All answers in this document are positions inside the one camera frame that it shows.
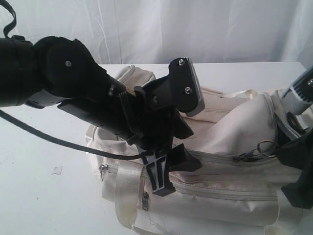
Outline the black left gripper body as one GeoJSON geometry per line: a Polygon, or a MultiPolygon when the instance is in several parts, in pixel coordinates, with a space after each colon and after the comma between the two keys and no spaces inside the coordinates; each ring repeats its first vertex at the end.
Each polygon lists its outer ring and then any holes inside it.
{"type": "Polygon", "coordinates": [[[172,142],[178,128],[179,114],[172,102],[170,77],[153,75],[122,75],[119,81],[127,91],[121,95],[122,107],[129,129],[127,142],[135,144],[137,155],[124,160],[141,159],[151,183],[152,192],[167,196],[175,192],[169,179],[173,162],[172,142]]]}

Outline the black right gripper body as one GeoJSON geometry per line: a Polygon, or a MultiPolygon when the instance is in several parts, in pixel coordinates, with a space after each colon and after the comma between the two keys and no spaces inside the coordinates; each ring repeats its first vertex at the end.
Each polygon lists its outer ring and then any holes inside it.
{"type": "Polygon", "coordinates": [[[284,143],[277,149],[278,161],[296,176],[300,176],[309,160],[313,148],[313,133],[284,143]]]}

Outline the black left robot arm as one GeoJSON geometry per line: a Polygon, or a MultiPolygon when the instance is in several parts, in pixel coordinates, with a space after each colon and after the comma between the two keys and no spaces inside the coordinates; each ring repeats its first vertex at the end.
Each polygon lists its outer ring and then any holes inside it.
{"type": "Polygon", "coordinates": [[[174,138],[193,135],[181,113],[192,117],[204,109],[187,57],[173,60],[167,76],[129,89],[97,65],[78,40],[51,36],[32,44],[23,37],[2,38],[0,105],[23,104],[37,109],[56,105],[136,145],[156,195],[174,192],[170,172],[201,167],[183,144],[172,146],[174,138]]]}

